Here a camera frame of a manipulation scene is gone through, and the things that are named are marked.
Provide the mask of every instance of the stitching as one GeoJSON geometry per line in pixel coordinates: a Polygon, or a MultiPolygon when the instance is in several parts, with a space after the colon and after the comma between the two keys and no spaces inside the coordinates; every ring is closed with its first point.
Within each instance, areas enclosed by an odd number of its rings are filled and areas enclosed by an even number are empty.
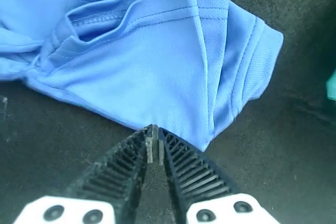
{"type": "Polygon", "coordinates": [[[199,7],[199,9],[217,9],[217,10],[229,10],[226,7],[199,7]]]}
{"type": "MultiPolygon", "coordinates": [[[[85,52],[87,51],[91,51],[93,48],[96,48],[98,46],[100,46],[101,44],[105,44],[107,42],[111,42],[111,41],[117,41],[119,39],[121,39],[122,37],[126,37],[128,36],[129,34],[131,34],[132,32],[142,28],[142,27],[150,27],[150,26],[154,26],[154,25],[159,25],[159,24],[164,24],[164,23],[168,23],[168,22],[171,22],[171,21],[178,21],[178,20],[184,20],[184,19],[188,19],[188,18],[194,18],[194,17],[198,17],[197,15],[194,15],[194,16],[187,16],[187,17],[184,17],[184,18],[177,18],[177,19],[170,19],[170,20],[166,20],[166,21],[162,21],[162,22],[157,22],[157,23],[153,23],[153,24],[148,24],[148,25],[143,25],[143,26],[138,26],[138,27],[135,27],[134,29],[130,30],[128,33],[120,36],[120,37],[117,37],[117,38],[114,38],[114,39],[108,39],[108,40],[104,40],[104,41],[101,41],[99,43],[97,43],[96,45],[94,45],[93,47],[87,49],[87,50],[84,50],[82,52],[73,52],[73,51],[70,51],[70,50],[67,50],[67,49],[62,49],[64,50],[65,52],[71,52],[71,53],[75,53],[75,54],[84,54],[85,52]]],[[[69,58],[72,58],[74,59],[74,57],[66,57],[66,56],[63,56],[63,55],[58,55],[62,58],[66,58],[66,59],[69,59],[69,58]]],[[[61,68],[65,67],[68,63],[70,63],[71,61],[65,63],[61,68]]]]}
{"type": "MultiPolygon", "coordinates": [[[[148,24],[148,25],[143,25],[143,26],[138,26],[138,27],[135,27],[134,29],[130,30],[129,32],[127,32],[126,34],[124,35],[121,35],[120,37],[118,38],[114,38],[114,39],[109,39],[109,40],[104,40],[104,41],[101,41],[99,43],[97,43],[96,45],[94,45],[93,47],[85,50],[85,51],[82,51],[82,52],[74,52],[74,51],[70,51],[70,50],[67,50],[67,49],[61,49],[65,52],[70,52],[70,53],[75,53],[75,54],[84,54],[85,52],[87,51],[90,51],[98,46],[100,46],[101,44],[104,44],[104,43],[107,43],[107,42],[111,42],[111,41],[117,41],[118,39],[121,39],[121,37],[126,37],[128,35],[130,35],[131,33],[133,33],[134,31],[142,28],[142,27],[150,27],[150,26],[154,26],[154,25],[159,25],[159,24],[163,24],[163,23],[168,23],[168,22],[171,22],[171,21],[178,21],[178,20],[184,20],[184,19],[188,19],[188,18],[194,18],[194,17],[198,17],[198,15],[194,15],[194,16],[187,16],[187,17],[184,17],[184,18],[177,18],[177,19],[170,19],[170,20],[166,20],[166,21],[162,21],[162,22],[158,22],[158,23],[153,23],[153,24],[148,24]]],[[[58,57],[61,57],[61,58],[64,58],[64,59],[73,59],[74,57],[72,56],[64,56],[64,55],[59,55],[57,54],[58,57]]]]}
{"type": "MultiPolygon", "coordinates": [[[[228,10],[228,8],[222,8],[222,7],[199,7],[200,9],[218,9],[218,10],[228,10]]],[[[72,22],[78,22],[78,21],[81,21],[81,20],[84,20],[84,19],[89,19],[89,18],[92,18],[92,17],[101,17],[101,16],[104,16],[104,15],[109,15],[109,14],[113,14],[113,13],[121,13],[121,12],[125,12],[127,11],[128,9],[123,9],[123,10],[112,10],[110,12],[103,12],[103,13],[100,13],[100,14],[92,14],[92,15],[89,15],[87,17],[83,17],[83,18],[78,18],[78,19],[74,19],[72,22]]]]}
{"type": "MultiPolygon", "coordinates": [[[[264,27],[263,27],[262,32],[261,32],[261,34],[260,34],[258,43],[257,43],[256,47],[255,47],[254,50],[253,50],[252,57],[253,57],[255,51],[257,50],[257,48],[258,48],[258,46],[259,46],[259,44],[260,44],[260,40],[261,40],[261,37],[264,35],[265,28],[266,28],[266,25],[264,24],[264,27]]],[[[250,69],[251,61],[252,61],[252,57],[251,57],[251,59],[250,59],[250,62],[248,63],[247,72],[248,72],[248,70],[250,69]]],[[[247,78],[246,78],[246,75],[245,75],[245,79],[244,79],[244,85],[243,85],[243,87],[245,87],[246,79],[247,79],[247,78]]]]}
{"type": "Polygon", "coordinates": [[[72,24],[74,26],[81,26],[81,25],[90,25],[94,23],[99,23],[99,22],[106,22],[112,19],[120,19],[123,18],[124,16],[97,16],[93,17],[87,20],[79,20],[79,21],[74,21],[72,24]]]}
{"type": "Polygon", "coordinates": [[[92,14],[92,15],[89,15],[87,17],[83,17],[83,18],[77,18],[77,19],[74,19],[73,22],[77,22],[77,21],[81,21],[83,19],[87,19],[87,18],[90,18],[90,17],[95,17],[95,16],[102,16],[102,15],[108,15],[108,14],[112,14],[112,13],[121,13],[121,12],[125,12],[127,9],[123,9],[123,10],[112,10],[110,12],[103,12],[103,13],[100,13],[100,14],[92,14]]]}
{"type": "MultiPolygon", "coordinates": [[[[129,23],[129,25],[133,24],[134,22],[138,21],[139,19],[142,19],[142,18],[147,18],[147,17],[151,17],[151,16],[155,16],[155,15],[159,15],[159,14],[163,14],[163,13],[169,13],[169,12],[173,12],[175,10],[182,10],[182,9],[187,9],[187,8],[192,8],[192,7],[197,7],[197,5],[195,6],[185,6],[185,7],[181,7],[181,8],[177,8],[177,9],[172,9],[172,10],[165,10],[163,12],[159,12],[159,13],[154,13],[154,14],[149,14],[149,15],[145,15],[145,16],[142,16],[140,18],[137,18],[135,20],[133,20],[131,23],[129,23]]],[[[96,23],[96,22],[99,22],[99,20],[93,20],[90,24],[93,24],[93,23],[96,23]]]]}
{"type": "MultiPolygon", "coordinates": [[[[251,33],[250,33],[250,36],[249,36],[248,42],[247,42],[247,44],[246,44],[246,47],[244,48],[243,56],[241,57],[241,60],[240,60],[239,66],[238,66],[238,71],[237,71],[237,73],[236,73],[236,77],[235,77],[235,82],[234,82],[234,83],[236,83],[237,75],[238,75],[238,72],[239,72],[239,70],[240,70],[240,65],[242,64],[241,62],[243,61],[243,59],[244,59],[244,57],[245,57],[246,49],[247,49],[247,47],[248,47],[248,45],[249,45],[249,43],[250,43],[250,41],[251,41],[251,37],[252,37],[252,34],[253,34],[253,32],[254,32],[254,30],[255,30],[255,28],[256,28],[256,25],[257,25],[257,17],[255,17],[254,25],[253,25],[252,31],[251,31],[251,33]]],[[[234,116],[234,114],[233,114],[233,109],[232,109],[232,104],[233,104],[232,99],[233,99],[233,92],[231,92],[231,98],[230,98],[231,104],[230,104],[230,108],[231,108],[231,114],[232,114],[233,118],[235,118],[235,116],[234,116]]]]}

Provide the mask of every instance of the blue shirt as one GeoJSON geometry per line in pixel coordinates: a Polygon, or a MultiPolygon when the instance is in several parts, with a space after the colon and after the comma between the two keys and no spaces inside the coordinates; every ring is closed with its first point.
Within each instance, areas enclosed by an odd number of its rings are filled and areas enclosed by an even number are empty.
{"type": "Polygon", "coordinates": [[[204,151],[261,96],[282,41],[230,0],[2,0],[0,80],[204,151]]]}

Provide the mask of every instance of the teal object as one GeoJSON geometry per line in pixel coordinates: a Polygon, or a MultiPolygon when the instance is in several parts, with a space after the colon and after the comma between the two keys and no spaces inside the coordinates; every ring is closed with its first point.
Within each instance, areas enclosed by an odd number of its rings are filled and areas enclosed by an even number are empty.
{"type": "Polygon", "coordinates": [[[327,81],[327,95],[330,100],[336,101],[336,69],[327,81]]]}

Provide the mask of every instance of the fabric fold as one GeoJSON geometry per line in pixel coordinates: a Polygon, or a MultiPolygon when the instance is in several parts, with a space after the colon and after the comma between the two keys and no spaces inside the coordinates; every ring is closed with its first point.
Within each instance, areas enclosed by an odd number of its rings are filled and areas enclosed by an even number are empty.
{"type": "Polygon", "coordinates": [[[0,15],[0,80],[132,129],[157,124],[202,151],[261,96],[283,40],[230,0],[55,3],[41,29],[34,10],[0,15]]]}

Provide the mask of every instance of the black carpet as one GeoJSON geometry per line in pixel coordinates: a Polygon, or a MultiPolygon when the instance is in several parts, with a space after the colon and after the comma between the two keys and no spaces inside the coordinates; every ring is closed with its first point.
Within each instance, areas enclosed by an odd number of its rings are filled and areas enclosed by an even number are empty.
{"type": "MultiPolygon", "coordinates": [[[[281,223],[336,223],[336,116],[325,81],[336,67],[336,0],[233,0],[283,32],[265,94],[249,102],[207,150],[281,223]]],[[[0,223],[66,187],[130,130],[18,82],[0,129],[0,223]]],[[[172,223],[162,169],[144,185],[137,223],[172,223]]]]}

